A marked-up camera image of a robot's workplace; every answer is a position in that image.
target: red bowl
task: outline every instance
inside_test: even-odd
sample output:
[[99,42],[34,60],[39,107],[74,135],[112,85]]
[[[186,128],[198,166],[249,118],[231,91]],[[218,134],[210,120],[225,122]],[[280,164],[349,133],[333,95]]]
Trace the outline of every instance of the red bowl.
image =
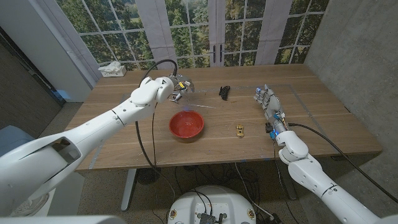
[[169,122],[170,131],[179,138],[192,138],[199,134],[205,125],[203,117],[195,111],[176,113]]

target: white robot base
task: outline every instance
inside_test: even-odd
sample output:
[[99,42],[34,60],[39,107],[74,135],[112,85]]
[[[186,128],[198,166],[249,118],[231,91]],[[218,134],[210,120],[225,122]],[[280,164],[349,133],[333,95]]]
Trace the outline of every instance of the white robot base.
[[[168,224],[219,223],[220,219],[222,224],[256,223],[253,206],[237,192],[218,185],[197,187],[196,191],[199,192],[201,199],[196,192],[187,192],[173,203],[167,220]],[[201,193],[210,199],[211,204]],[[213,220],[209,216],[211,208],[213,208],[211,214]]]

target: table leg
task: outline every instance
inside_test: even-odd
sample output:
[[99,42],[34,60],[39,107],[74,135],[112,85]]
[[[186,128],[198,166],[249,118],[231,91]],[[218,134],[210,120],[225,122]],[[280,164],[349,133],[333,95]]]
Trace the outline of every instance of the table leg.
[[291,178],[289,171],[287,170],[287,165],[281,161],[279,163],[280,175],[282,176],[282,183],[287,191],[287,195],[291,200],[297,200],[297,194],[293,186],[293,179]]
[[129,169],[127,173],[126,186],[124,186],[124,193],[122,198],[121,210],[126,212],[130,207],[132,189],[134,187],[134,179],[136,178],[137,169]]

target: small toy car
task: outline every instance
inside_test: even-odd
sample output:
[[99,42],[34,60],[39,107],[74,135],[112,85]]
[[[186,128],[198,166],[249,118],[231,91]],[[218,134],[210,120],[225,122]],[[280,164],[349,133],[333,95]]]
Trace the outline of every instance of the small toy car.
[[236,126],[236,135],[239,138],[243,138],[244,134],[243,134],[243,125],[242,124],[238,124]]

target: metal table leg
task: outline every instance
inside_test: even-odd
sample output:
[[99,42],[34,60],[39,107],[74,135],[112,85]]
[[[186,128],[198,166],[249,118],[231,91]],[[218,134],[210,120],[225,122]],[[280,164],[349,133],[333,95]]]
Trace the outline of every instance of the metal table leg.
[[122,198],[121,210],[126,212],[130,207],[132,189],[134,187],[134,179],[136,178],[137,169],[129,169],[127,173],[126,186],[124,186],[124,193]]

